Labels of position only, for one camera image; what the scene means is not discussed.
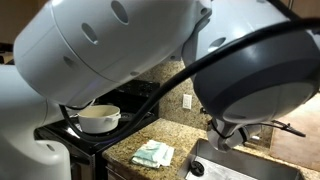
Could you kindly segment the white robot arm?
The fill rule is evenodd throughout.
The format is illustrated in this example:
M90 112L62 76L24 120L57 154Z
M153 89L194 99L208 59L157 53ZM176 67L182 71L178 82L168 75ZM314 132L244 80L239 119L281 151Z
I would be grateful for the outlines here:
M0 68L0 180L71 180L67 148L35 130L173 58L163 90L191 80L228 151L317 93L319 25L278 0L48 0Z

